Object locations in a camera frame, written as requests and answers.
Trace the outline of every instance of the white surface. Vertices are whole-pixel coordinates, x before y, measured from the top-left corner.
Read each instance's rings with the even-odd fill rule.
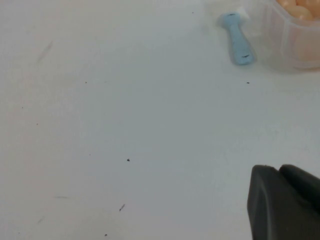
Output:
[[[248,240],[253,165],[320,175],[320,73],[210,6],[1,1],[0,239]]]

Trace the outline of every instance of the blue plastic handle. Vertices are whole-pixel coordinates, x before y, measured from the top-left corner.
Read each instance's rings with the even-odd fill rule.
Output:
[[[238,65],[248,65],[254,62],[255,57],[251,47],[240,30],[241,17],[238,13],[227,13],[223,15],[223,25],[229,31],[234,61]]]

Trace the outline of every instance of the orange food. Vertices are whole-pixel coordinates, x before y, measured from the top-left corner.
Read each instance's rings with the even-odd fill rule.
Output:
[[[287,10],[287,12],[300,20],[305,20],[305,21],[312,21],[313,20],[313,16],[311,14],[311,12],[303,7],[303,6],[288,6],[285,10]]]
[[[320,0],[297,0],[296,3],[308,9],[315,18],[320,17]]]
[[[296,6],[296,0],[276,0],[284,9],[291,6]]]

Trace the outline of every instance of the clear plastic container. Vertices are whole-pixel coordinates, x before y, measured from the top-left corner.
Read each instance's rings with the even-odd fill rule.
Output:
[[[320,67],[320,22],[291,16],[276,0],[243,0],[243,7],[287,64]]]

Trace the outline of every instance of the black object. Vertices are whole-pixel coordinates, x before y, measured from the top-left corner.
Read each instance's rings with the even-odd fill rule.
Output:
[[[253,240],[320,240],[320,179],[293,165],[256,165],[247,210]]]

